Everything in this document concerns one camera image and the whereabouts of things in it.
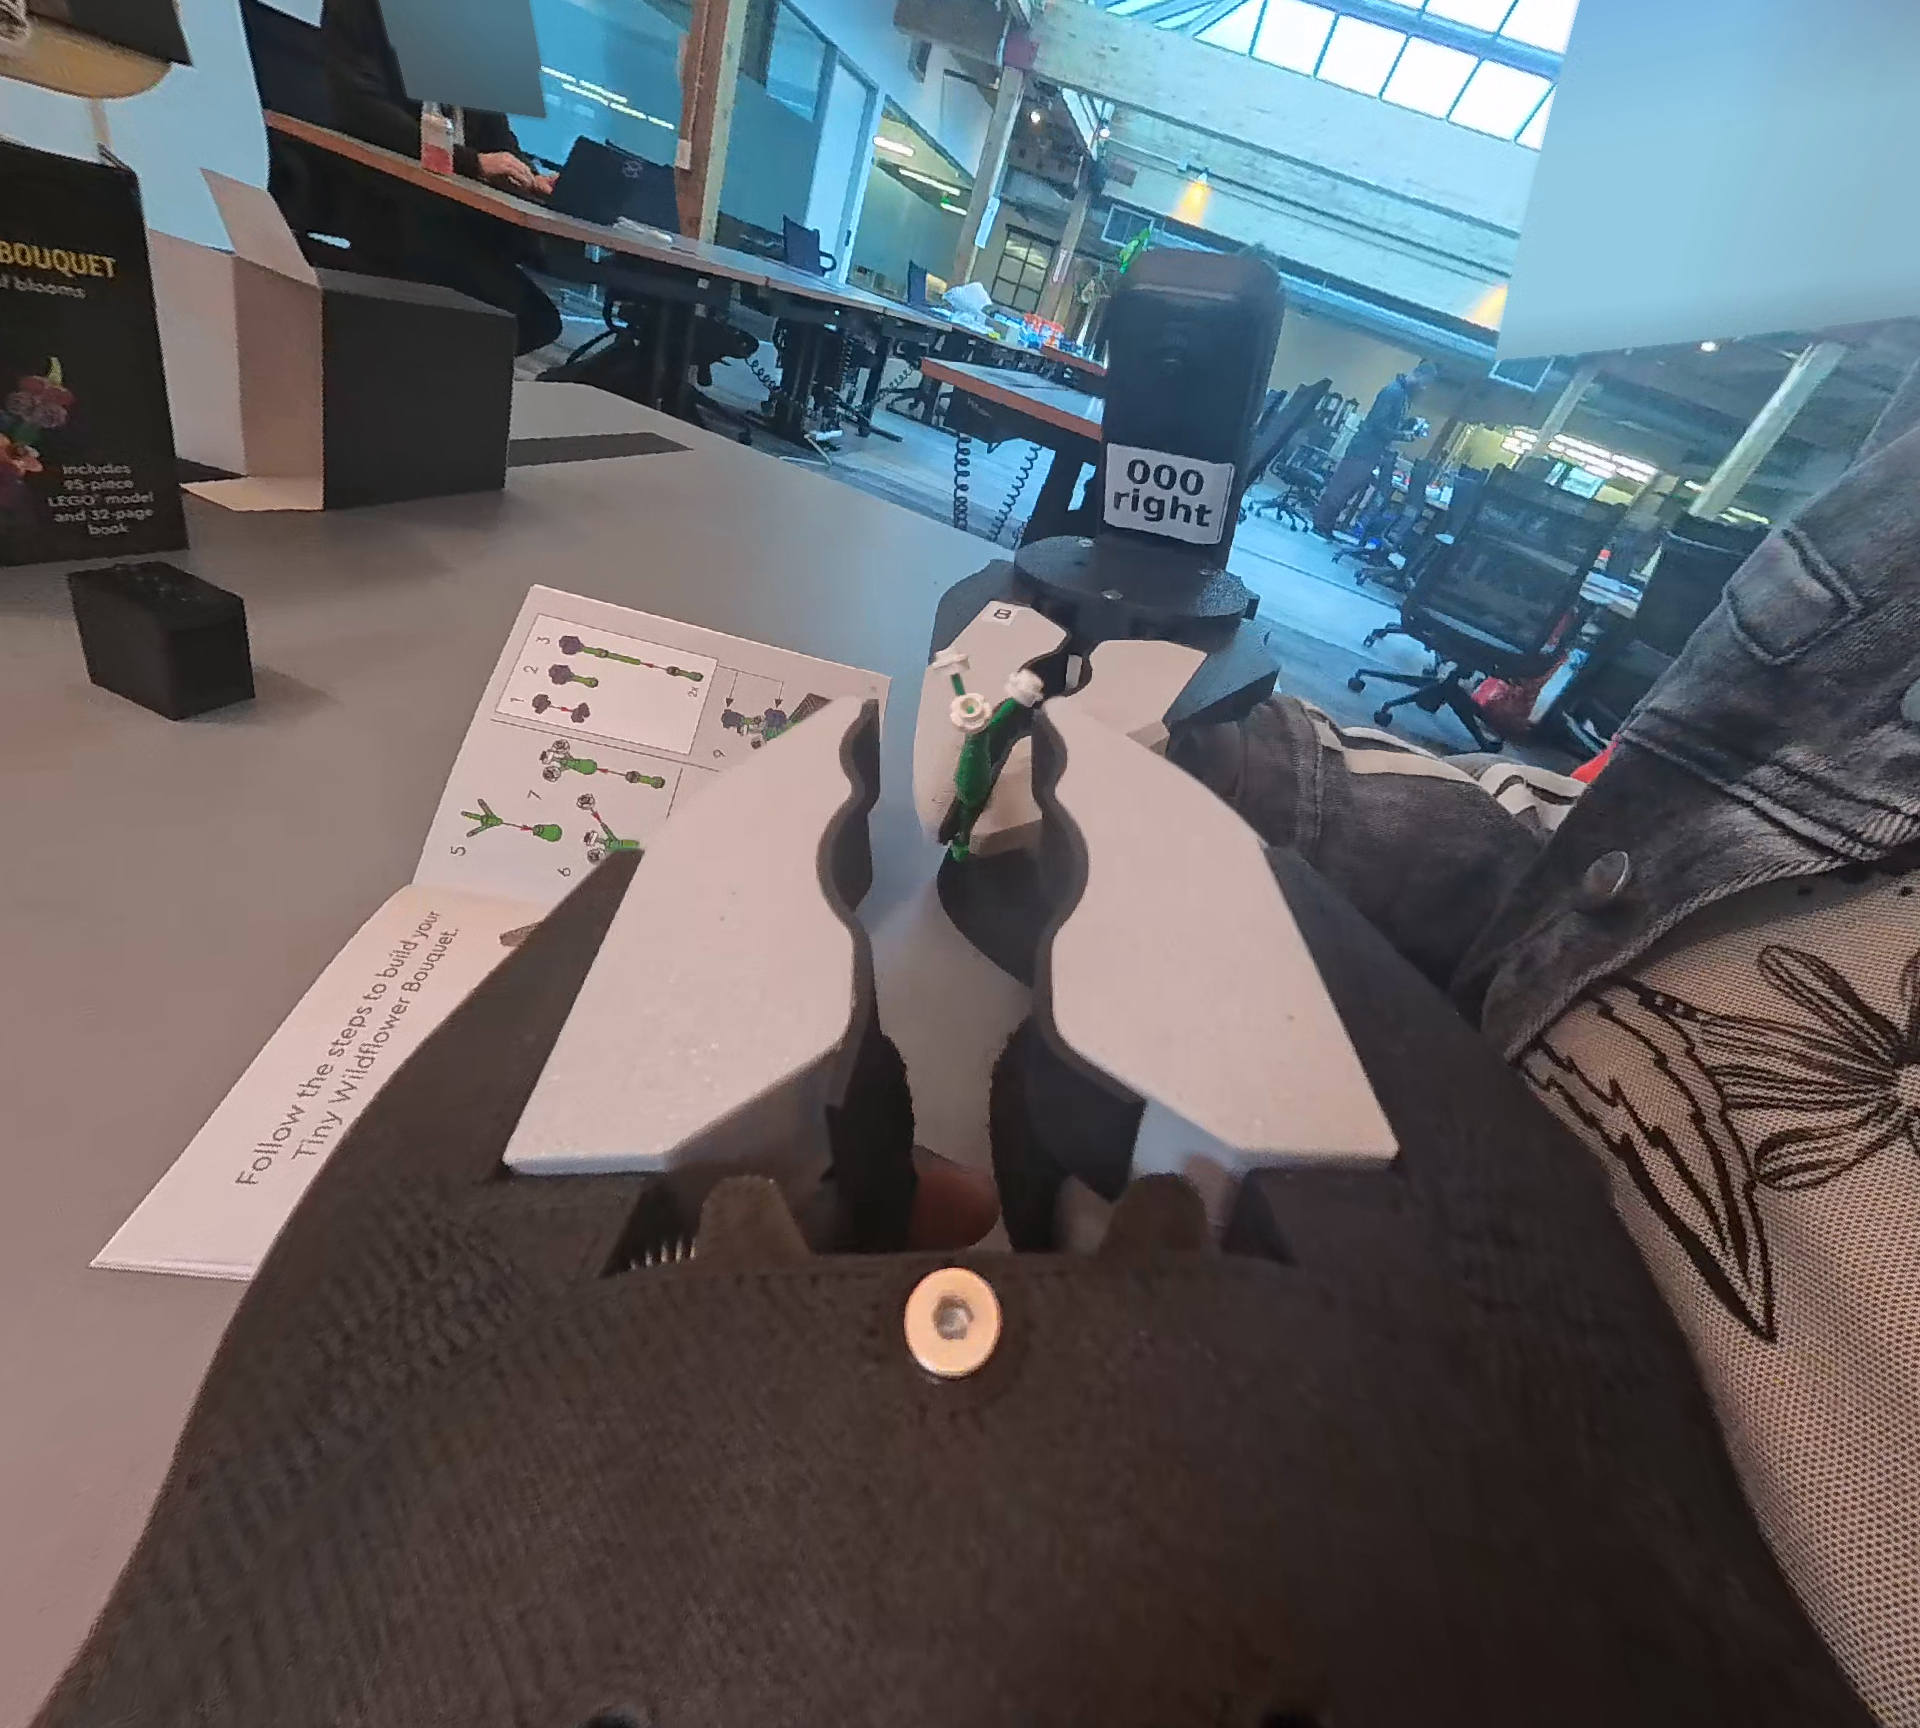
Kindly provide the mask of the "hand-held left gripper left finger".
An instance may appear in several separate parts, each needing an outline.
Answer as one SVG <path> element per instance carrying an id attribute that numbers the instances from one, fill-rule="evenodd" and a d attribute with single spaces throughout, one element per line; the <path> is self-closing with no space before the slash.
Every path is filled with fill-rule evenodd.
<path id="1" fill-rule="evenodd" d="M 849 1216 L 887 1048 L 859 916 L 880 739 L 877 697 L 830 699 L 660 827 L 504 1146 L 516 1179 L 659 1178 L 698 1208 L 758 1175 Z"/>

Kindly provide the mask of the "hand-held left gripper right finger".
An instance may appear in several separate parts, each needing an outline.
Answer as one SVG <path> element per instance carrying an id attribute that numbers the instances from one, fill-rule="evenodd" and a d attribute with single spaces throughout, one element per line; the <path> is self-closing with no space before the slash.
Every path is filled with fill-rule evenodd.
<path id="1" fill-rule="evenodd" d="M 1072 1178 L 1375 1169 L 1400 1146 L 1261 833 L 1081 699 L 1033 729 L 1029 1112 Z"/>

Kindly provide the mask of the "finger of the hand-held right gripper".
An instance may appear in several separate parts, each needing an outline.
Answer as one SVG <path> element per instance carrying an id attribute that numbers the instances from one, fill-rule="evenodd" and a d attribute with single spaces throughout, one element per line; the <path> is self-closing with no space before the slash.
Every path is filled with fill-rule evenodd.
<path id="1" fill-rule="evenodd" d="M 952 771 L 962 745 L 962 733 L 948 720 L 952 685 L 948 672 L 937 670 L 937 654 L 954 647 L 962 663 L 964 685 L 998 701 L 1003 685 L 1018 668 L 1033 668 L 1047 685 L 1047 701 L 1065 689 L 1068 660 L 1068 629 L 1033 606 L 990 602 L 954 636 L 946 636 L 924 670 L 920 714 L 914 738 L 914 806 L 924 830 L 940 841 L 940 832 L 952 806 Z M 1033 731 L 1041 706 L 1030 714 L 1030 725 L 1015 739 L 998 771 L 992 796 L 973 826 L 973 857 L 1004 852 L 1015 832 L 1039 817 L 1029 780 L 1033 771 Z"/>
<path id="2" fill-rule="evenodd" d="M 1176 639 L 1108 638 L 1086 657 L 1077 701 L 1149 752 L 1165 752 L 1171 711 L 1206 660 L 1202 647 Z"/>

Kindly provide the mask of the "green lego stem white flowers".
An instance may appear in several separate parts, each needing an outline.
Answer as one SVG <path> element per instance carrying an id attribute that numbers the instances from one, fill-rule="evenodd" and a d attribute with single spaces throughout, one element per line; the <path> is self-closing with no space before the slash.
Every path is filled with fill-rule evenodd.
<path id="1" fill-rule="evenodd" d="M 973 855 L 973 830 L 989 808 L 998 771 L 1047 697 L 1045 678 L 1035 668 L 1022 666 L 1003 683 L 1000 697 L 989 699 L 964 683 L 964 660 L 967 655 L 954 646 L 930 660 L 930 666 L 946 672 L 950 679 L 948 720 L 962 735 L 952 771 L 952 806 L 939 833 L 950 861 Z"/>

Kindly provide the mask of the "small black lego block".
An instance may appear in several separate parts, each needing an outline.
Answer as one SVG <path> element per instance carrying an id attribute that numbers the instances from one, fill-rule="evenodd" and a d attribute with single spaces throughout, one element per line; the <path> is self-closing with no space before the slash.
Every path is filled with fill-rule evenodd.
<path id="1" fill-rule="evenodd" d="M 67 573 L 88 682 L 180 721 L 256 697 L 244 598 L 164 560 Z"/>

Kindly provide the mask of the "person's right forearm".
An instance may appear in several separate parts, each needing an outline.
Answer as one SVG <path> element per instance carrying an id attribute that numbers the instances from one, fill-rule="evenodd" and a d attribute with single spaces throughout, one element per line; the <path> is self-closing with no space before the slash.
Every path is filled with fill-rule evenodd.
<path id="1" fill-rule="evenodd" d="M 1188 728 L 1166 760 L 1293 852 L 1430 984 L 1479 1015 L 1472 947 L 1589 786 L 1493 753 L 1439 755 L 1277 694 Z"/>

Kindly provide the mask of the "black office chair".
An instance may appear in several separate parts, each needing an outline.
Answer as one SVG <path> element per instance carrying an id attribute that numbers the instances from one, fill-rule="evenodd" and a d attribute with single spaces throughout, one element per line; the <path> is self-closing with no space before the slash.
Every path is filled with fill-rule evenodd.
<path id="1" fill-rule="evenodd" d="M 1357 668 L 1348 691 L 1368 682 L 1405 691 L 1381 701 L 1385 729 L 1398 707 L 1450 709 L 1477 752 L 1505 747 L 1477 709 L 1477 682 L 1537 682 L 1558 655 L 1580 589 L 1621 528 L 1627 504 L 1606 501 L 1494 470 L 1442 546 L 1412 581 L 1392 625 L 1435 657 L 1425 674 Z"/>

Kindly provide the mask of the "white instruction booklet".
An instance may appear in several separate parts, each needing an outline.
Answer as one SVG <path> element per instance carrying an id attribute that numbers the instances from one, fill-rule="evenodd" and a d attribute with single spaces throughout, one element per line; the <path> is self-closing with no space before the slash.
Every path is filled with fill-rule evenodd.
<path id="1" fill-rule="evenodd" d="M 891 678 L 559 588 L 530 588 L 413 879 L 343 946 L 93 1270 L 250 1282 L 421 1043 L 613 853 Z"/>

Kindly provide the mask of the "dark grey desk mat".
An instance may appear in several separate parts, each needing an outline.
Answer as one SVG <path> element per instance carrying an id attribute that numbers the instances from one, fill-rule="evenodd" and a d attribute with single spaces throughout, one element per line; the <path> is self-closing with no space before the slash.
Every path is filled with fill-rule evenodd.
<path id="1" fill-rule="evenodd" d="M 509 443 L 510 468 L 554 468 L 592 462 L 618 462 L 691 452 L 678 436 L 665 436 L 655 428 L 615 434 L 529 436 Z"/>

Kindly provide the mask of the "long wooden desk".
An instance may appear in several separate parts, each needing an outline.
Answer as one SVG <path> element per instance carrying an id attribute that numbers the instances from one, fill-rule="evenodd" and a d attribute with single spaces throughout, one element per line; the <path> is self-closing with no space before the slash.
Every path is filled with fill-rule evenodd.
<path id="1" fill-rule="evenodd" d="M 459 204 L 493 222 L 520 228 L 542 238 L 570 242 L 631 257 L 657 271 L 676 270 L 706 279 L 727 279 L 733 285 L 764 292 L 774 313 L 784 320 L 814 318 L 827 322 L 868 320 L 875 324 L 906 324 L 934 336 L 954 331 L 956 324 L 934 310 L 910 306 L 866 290 L 838 283 L 827 276 L 809 276 L 781 259 L 714 245 L 688 235 L 675 235 L 659 228 L 616 220 L 613 225 L 564 214 L 548 204 L 525 197 L 512 190 L 493 187 L 482 179 L 461 174 L 440 174 L 415 157 L 372 146 L 331 125 L 269 107 L 264 123 L 291 135 L 310 149 L 336 156 L 384 179 L 408 186 L 417 194 Z"/>

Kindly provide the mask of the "black laptop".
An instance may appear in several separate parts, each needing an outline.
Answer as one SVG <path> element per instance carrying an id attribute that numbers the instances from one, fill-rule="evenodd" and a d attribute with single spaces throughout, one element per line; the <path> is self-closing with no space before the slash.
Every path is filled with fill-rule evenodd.
<path id="1" fill-rule="evenodd" d="M 633 222 L 670 235 L 683 232 L 676 169 L 591 135 L 574 139 L 547 204 L 602 228 Z"/>

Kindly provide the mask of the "person's denim jacket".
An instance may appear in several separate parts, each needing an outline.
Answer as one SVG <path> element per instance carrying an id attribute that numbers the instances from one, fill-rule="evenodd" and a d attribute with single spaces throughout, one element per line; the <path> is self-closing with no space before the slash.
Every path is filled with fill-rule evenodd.
<path id="1" fill-rule="evenodd" d="M 1916 866 L 1919 434 L 1873 443 L 1741 564 L 1453 974 L 1514 1062 L 1727 899 Z"/>

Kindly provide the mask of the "person's floral shirt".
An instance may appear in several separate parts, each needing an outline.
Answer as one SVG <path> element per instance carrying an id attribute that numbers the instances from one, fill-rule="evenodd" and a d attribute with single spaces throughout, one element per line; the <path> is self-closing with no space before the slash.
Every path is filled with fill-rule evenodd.
<path id="1" fill-rule="evenodd" d="M 1802 1608 L 1915 1725 L 1916 864 L 1705 907 L 1517 1065 L 1604 1164 Z"/>

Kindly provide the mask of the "open black cardboard box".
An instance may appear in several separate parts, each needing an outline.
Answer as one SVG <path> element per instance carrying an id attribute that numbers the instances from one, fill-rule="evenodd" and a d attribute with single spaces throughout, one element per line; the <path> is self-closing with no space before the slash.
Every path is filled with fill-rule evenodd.
<path id="1" fill-rule="evenodd" d="M 151 232 L 175 452 L 230 513 L 501 492 L 516 320 L 410 279 L 316 266 L 261 186 L 202 169 L 222 248 Z"/>

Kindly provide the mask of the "wooden support post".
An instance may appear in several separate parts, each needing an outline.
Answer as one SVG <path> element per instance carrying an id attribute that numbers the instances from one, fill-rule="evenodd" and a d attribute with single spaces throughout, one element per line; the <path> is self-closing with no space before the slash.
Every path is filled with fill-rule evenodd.
<path id="1" fill-rule="evenodd" d="M 716 238 L 751 0 L 691 0 L 680 64 L 676 200 L 683 233 Z"/>

